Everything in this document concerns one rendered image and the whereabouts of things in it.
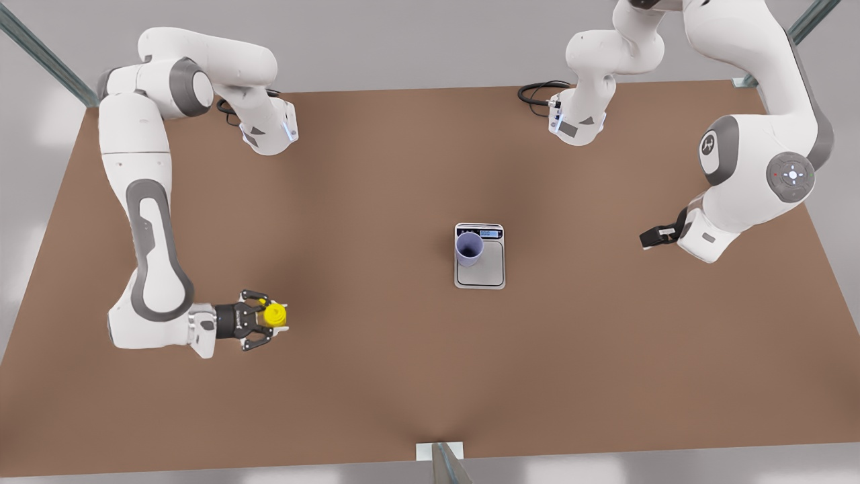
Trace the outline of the silver frame post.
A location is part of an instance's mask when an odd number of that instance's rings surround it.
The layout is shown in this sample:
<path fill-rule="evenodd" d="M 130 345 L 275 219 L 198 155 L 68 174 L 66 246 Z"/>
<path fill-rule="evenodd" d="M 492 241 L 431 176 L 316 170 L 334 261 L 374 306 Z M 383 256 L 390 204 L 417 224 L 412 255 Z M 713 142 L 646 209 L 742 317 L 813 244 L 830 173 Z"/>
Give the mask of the silver frame post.
<path fill-rule="evenodd" d="M 417 443 L 415 460 L 432 462 L 432 484 L 474 484 L 463 466 L 464 443 Z"/>
<path fill-rule="evenodd" d="M 787 35 L 795 45 L 799 45 L 841 2 L 842 0 L 813 0 L 805 12 L 793 22 Z M 735 88 L 757 88 L 759 86 L 758 80 L 749 73 L 742 79 L 735 77 L 731 81 Z"/>
<path fill-rule="evenodd" d="M 1 2 L 0 30 L 30 55 L 53 79 L 56 79 L 77 100 L 82 102 L 86 108 L 99 106 L 99 99 L 95 92 Z"/>

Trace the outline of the yellow sauce bottle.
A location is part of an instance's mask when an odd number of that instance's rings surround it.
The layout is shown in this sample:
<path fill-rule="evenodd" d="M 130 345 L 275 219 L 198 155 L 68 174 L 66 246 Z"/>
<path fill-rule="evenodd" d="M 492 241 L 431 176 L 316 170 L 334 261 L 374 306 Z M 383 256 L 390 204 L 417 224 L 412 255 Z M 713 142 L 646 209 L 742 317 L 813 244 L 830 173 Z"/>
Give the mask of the yellow sauce bottle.
<path fill-rule="evenodd" d="M 258 312 L 257 315 L 259 325 L 270 328 L 273 333 L 289 330 L 288 324 L 286 324 L 286 316 L 288 316 L 286 306 L 273 300 L 260 299 L 259 303 L 262 307 L 261 312 Z"/>

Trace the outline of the lilac cup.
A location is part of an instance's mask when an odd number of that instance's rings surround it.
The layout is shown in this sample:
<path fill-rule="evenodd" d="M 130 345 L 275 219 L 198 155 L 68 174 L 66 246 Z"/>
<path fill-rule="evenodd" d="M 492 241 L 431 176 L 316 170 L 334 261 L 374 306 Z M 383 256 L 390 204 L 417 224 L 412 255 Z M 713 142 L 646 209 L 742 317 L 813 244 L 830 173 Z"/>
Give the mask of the lilac cup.
<path fill-rule="evenodd" d="M 473 266 L 482 255 L 484 242 L 479 233 L 463 232 L 455 241 L 455 257 L 463 267 Z"/>

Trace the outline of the grey kitchen scale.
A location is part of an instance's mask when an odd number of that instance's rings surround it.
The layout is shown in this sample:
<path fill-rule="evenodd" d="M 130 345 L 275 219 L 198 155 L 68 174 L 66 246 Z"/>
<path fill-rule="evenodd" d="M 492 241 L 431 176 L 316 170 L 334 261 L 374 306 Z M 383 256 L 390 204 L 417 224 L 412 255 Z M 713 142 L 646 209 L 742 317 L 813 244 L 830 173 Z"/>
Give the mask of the grey kitchen scale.
<path fill-rule="evenodd" d="M 505 231 L 499 224 L 458 223 L 454 229 L 454 254 L 457 236 L 463 232 L 479 233 L 483 252 L 471 267 L 458 264 L 455 257 L 454 283 L 463 289 L 502 289 L 506 284 Z"/>

